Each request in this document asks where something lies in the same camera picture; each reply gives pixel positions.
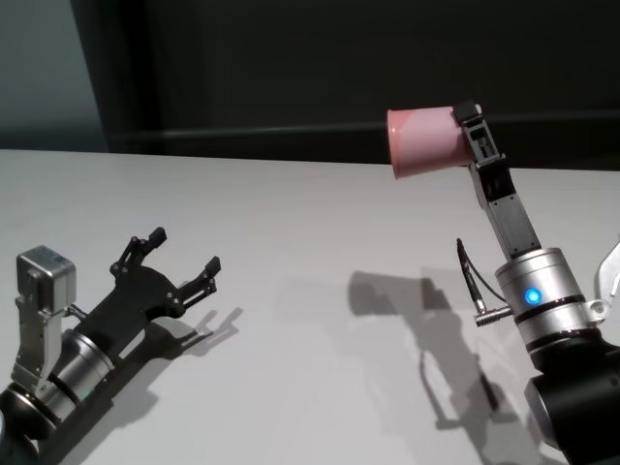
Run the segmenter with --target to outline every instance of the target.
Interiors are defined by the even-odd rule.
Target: white table
[[[620,232],[620,174],[513,179],[543,245],[563,248],[592,296]],[[504,260],[463,169],[397,182],[387,166],[0,151],[2,386],[16,255],[44,243],[73,260],[90,310],[129,237],[157,226],[169,241],[146,264],[172,281],[214,254],[223,264],[219,292],[162,325],[219,337],[151,361],[64,464],[561,460],[529,420],[535,370],[513,322],[472,321],[455,239],[494,284]],[[620,315],[604,335],[620,343]]]

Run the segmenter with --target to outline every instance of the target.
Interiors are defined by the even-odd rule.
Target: black strip
[[[76,404],[76,406],[81,403],[81,400],[79,400],[79,397],[65,384],[64,381],[62,381],[56,375],[51,373],[48,379],[52,381],[56,385],[56,387],[62,391],[63,394],[69,397],[72,400],[72,402]]]
[[[478,109],[473,100],[455,105],[452,107],[452,112],[454,114],[454,119],[456,119],[456,122],[460,125],[479,116]]]
[[[37,410],[39,412],[41,412],[43,415],[45,415],[52,423],[54,423],[54,425],[58,426],[61,421],[60,418],[57,417],[52,410],[50,410],[46,404],[44,404],[41,400],[39,400],[37,397],[35,397],[34,395],[32,395],[30,392],[28,392],[26,389],[24,389],[22,386],[18,385],[17,383],[11,383],[11,385],[9,386],[10,389],[12,389],[13,391],[17,392],[18,394],[23,395],[24,397],[26,397],[28,399],[28,401],[34,405]]]
[[[573,119],[562,113],[542,113],[539,118],[500,114],[488,115],[486,121],[497,146],[510,154],[511,168],[620,170],[620,142],[615,137],[619,113],[567,113]],[[162,143],[166,155],[389,164],[388,129],[379,117],[336,125],[164,130],[114,127],[106,132],[110,147],[125,147],[123,153],[150,154],[151,144]]]
[[[546,312],[547,310],[551,310],[552,308],[559,307],[561,305],[567,305],[569,303],[578,303],[585,302],[585,297],[583,294],[571,295],[569,297],[558,298],[557,300],[553,300],[551,302],[544,303],[543,305],[539,305],[538,307],[531,308],[530,310],[521,313],[514,317],[514,322],[517,325],[529,320],[530,318],[536,317],[541,313]]]
[[[549,334],[548,336],[543,336],[534,342],[530,342],[529,344],[526,344],[525,349],[527,350],[527,352],[533,352],[536,349],[539,349],[548,344],[551,344],[552,342],[559,341],[561,339],[567,339],[567,338],[573,339],[575,337],[583,337],[584,339],[598,340],[598,339],[601,339],[601,332],[595,328],[577,329],[574,331],[560,331],[554,334]]]

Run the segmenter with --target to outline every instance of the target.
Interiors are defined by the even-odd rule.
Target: silver cylinder
[[[560,249],[540,249],[506,263],[495,272],[512,308],[523,342],[590,327],[584,298]],[[540,345],[530,352],[540,349]]]
[[[503,318],[512,315],[512,309],[510,307],[496,308],[493,310],[487,310],[484,313],[478,313],[474,318],[476,326],[486,326],[491,323],[499,322]]]
[[[74,401],[54,383],[47,383],[46,389],[36,397],[61,421],[76,409]]]
[[[52,373],[81,402],[113,368],[108,356],[90,339],[69,329],[64,333],[62,353]]]
[[[71,329],[63,334],[62,353],[46,389],[37,399],[64,421],[113,368],[111,361],[90,339]]]

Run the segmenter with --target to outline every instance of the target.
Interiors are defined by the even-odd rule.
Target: blue light
[[[543,300],[543,294],[536,288],[525,291],[525,301],[530,305],[538,305]]]

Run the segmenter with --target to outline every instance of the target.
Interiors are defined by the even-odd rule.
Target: metal bracket
[[[601,262],[594,278],[596,297],[613,303],[620,282],[620,242],[607,254]]]
[[[17,256],[19,352],[12,379],[36,395],[62,350],[62,318],[76,300],[76,266],[45,246]]]
[[[480,108],[474,102],[464,102],[453,107],[453,116],[474,158],[469,172],[478,202],[504,255],[512,260],[540,249],[541,243],[512,184],[506,155],[498,151]]]

